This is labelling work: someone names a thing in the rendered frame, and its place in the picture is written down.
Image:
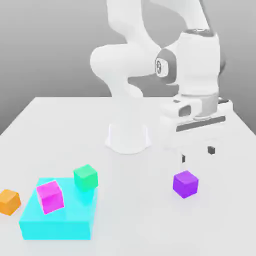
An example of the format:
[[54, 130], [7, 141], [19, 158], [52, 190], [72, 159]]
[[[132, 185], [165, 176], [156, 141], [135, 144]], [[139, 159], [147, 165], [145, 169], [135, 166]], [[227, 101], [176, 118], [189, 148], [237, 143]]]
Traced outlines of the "large cyan box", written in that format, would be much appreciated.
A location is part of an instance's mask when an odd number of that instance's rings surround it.
[[81, 192], [71, 177], [41, 177], [37, 185], [56, 180], [62, 189], [64, 207], [44, 214], [36, 190], [19, 219], [24, 240], [90, 240], [98, 189]]

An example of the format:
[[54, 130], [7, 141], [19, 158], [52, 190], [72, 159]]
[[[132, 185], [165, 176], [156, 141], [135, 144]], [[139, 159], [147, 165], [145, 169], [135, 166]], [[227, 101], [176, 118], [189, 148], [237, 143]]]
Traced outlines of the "small green cube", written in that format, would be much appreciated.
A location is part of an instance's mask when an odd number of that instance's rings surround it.
[[86, 192], [98, 187], [98, 172], [89, 164], [79, 167], [73, 171], [76, 187]]

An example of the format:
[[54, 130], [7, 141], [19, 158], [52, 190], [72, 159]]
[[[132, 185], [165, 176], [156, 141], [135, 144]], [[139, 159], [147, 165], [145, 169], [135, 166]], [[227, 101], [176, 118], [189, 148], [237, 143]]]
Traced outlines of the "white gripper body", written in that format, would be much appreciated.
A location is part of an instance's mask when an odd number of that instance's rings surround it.
[[232, 108], [218, 108], [212, 115], [196, 117], [190, 108], [184, 108], [179, 116], [176, 109], [164, 108], [163, 148], [173, 150], [215, 139], [224, 132], [233, 113]]

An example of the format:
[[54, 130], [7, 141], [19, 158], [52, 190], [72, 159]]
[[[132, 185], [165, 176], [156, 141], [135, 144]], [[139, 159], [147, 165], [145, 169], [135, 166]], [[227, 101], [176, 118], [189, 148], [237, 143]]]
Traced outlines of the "small magenta cube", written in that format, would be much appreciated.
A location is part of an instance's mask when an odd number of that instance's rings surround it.
[[37, 186], [36, 193], [45, 215], [64, 207], [63, 192], [56, 180]]

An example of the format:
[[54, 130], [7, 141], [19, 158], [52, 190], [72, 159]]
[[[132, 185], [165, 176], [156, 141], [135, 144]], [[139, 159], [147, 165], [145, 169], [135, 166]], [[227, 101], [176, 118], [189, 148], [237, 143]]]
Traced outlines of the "small orange cube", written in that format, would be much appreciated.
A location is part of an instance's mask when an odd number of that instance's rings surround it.
[[11, 216], [21, 206], [18, 192], [4, 189], [0, 192], [0, 213]]

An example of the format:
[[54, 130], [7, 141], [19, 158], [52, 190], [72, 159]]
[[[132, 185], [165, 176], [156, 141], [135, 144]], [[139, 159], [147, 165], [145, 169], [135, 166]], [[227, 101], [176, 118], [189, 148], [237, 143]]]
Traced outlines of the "small purple cube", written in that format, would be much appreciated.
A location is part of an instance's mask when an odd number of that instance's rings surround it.
[[194, 195], [198, 191], [199, 179], [188, 170], [175, 174], [173, 177], [173, 190], [183, 199]]

